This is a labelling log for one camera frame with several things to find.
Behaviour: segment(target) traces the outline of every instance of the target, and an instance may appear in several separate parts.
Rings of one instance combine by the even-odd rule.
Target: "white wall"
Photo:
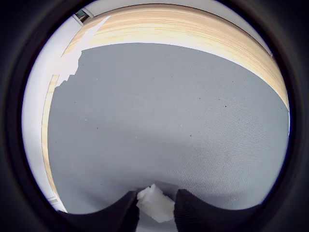
[[[98,0],[87,5],[85,8],[94,16],[97,16],[101,13],[121,7],[148,3],[165,3],[189,6],[217,15],[243,29],[245,32],[255,38],[255,40],[258,41],[269,54],[271,54],[271,51],[264,40],[256,32],[256,30],[250,26],[249,23],[247,23],[242,17],[240,17],[237,13],[225,5],[214,0]]]
[[[37,57],[27,82],[22,107],[22,134],[28,163],[41,191],[54,198],[42,154],[42,116],[55,62],[82,26],[70,17],[48,40]]]

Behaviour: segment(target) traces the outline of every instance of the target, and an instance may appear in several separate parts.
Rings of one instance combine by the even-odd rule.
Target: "light wood surface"
[[[45,104],[44,104],[44,110],[43,110],[43,118],[42,118],[42,151],[43,151],[43,160],[44,160],[44,166],[47,173],[49,184],[52,188],[52,191],[59,197],[54,180],[52,171],[50,169],[49,164],[49,156],[48,156],[48,119],[49,119],[49,111],[50,106],[52,103],[52,98],[54,94],[54,90],[56,87],[57,80],[59,78],[59,75],[53,75],[52,80],[49,84],[48,92],[46,94]]]
[[[209,52],[250,70],[269,84],[289,110],[287,91],[275,60],[250,35],[230,22],[207,12],[175,5],[147,4],[110,11],[84,22],[63,56],[74,50],[87,30],[107,16],[83,50],[109,44],[171,44]],[[44,105],[42,149],[52,190],[58,195],[48,158],[48,118],[59,73],[52,77]]]

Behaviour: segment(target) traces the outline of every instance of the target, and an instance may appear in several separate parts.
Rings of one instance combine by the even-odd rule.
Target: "wooden panel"
[[[209,52],[250,70],[269,84],[289,109],[287,91],[275,60],[250,35],[213,14],[176,5],[126,7],[89,20],[64,54],[87,29],[111,16],[84,49],[123,43],[171,44]]]
[[[43,118],[42,118],[42,151],[43,151],[44,166],[45,166],[45,170],[47,173],[49,184],[53,192],[59,197],[54,180],[53,180],[52,171],[49,165],[48,139],[47,139],[49,111],[50,111],[50,106],[52,103],[52,98],[53,98],[53,94],[54,94],[54,90],[55,90],[58,78],[59,78],[59,75],[53,75],[49,88],[48,88],[46,99],[45,99]]]

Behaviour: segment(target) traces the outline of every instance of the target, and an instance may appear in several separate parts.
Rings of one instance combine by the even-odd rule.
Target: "white crumpled object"
[[[136,206],[159,223],[174,218],[175,202],[163,195],[155,184],[140,191],[137,200]]]

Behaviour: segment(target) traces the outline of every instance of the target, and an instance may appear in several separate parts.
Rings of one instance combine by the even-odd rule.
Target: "gray fabric surface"
[[[245,68],[162,44],[83,51],[55,89],[48,150],[70,213],[100,210],[153,183],[225,209],[255,206],[280,171],[288,112]],[[138,231],[175,230],[141,216]]]

